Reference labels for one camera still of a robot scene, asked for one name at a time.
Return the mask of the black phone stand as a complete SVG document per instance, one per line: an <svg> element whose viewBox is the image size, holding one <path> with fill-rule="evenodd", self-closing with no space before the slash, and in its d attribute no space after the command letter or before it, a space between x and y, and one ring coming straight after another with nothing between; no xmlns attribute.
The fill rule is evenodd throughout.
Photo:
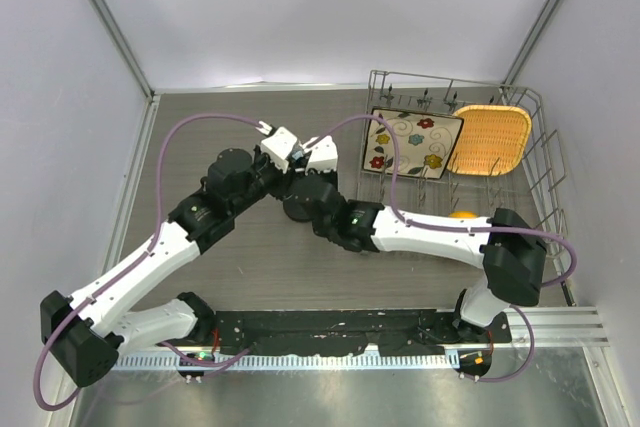
<svg viewBox="0 0 640 427"><path fill-rule="evenodd" d="M307 223L312 220L305 208L295 199L284 200L283 210L285 215L294 222Z"/></svg>

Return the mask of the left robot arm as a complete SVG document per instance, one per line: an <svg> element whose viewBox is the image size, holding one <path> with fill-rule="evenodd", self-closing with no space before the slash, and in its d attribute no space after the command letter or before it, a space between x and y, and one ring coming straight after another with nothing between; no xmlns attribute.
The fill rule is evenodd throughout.
<svg viewBox="0 0 640 427"><path fill-rule="evenodd" d="M209 166L200 188L182 200L158 232L93 284L40 305L41 335L80 388L102 379L129 352L163 341L200 346L213 337L215 314L193 292L154 309L133 306L161 281L192 262L235 227L236 218L264 197L283 198L302 171L305 153L265 144L253 152L226 149Z"/></svg>

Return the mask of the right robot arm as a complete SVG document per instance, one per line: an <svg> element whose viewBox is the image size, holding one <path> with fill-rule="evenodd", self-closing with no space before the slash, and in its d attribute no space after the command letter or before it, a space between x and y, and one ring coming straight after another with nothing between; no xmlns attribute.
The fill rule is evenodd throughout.
<svg viewBox="0 0 640 427"><path fill-rule="evenodd" d="M471 219L395 213L380 203L346 199L319 174L296 180L284 206L291 219L309 222L316 236L347 251L418 253L482 270L451 318L462 341L477 340L510 306L539 303L547 249L539 237L511 231L529 228L512 210Z"/></svg>

